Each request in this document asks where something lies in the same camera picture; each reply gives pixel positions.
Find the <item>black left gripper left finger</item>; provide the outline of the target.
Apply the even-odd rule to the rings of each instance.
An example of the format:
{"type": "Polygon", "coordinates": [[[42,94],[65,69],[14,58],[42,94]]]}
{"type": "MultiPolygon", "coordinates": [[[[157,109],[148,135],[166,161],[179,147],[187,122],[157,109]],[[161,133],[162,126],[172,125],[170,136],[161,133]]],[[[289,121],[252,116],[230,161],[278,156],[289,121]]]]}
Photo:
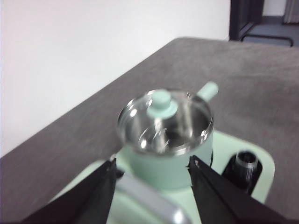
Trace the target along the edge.
{"type": "Polygon", "coordinates": [[[75,187],[22,220],[23,224],[104,224],[116,185],[116,159],[106,161],[75,187]]]}

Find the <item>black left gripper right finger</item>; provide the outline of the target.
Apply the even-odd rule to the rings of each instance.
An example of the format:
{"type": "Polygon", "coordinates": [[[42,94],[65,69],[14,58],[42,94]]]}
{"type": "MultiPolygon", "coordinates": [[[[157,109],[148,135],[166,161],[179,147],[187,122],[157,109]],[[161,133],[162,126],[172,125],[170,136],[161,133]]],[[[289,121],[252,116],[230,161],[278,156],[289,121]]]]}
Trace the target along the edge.
{"type": "Polygon", "coordinates": [[[197,156],[189,159],[192,191],[203,224],[287,224],[287,218],[245,194],[197,156]]]}

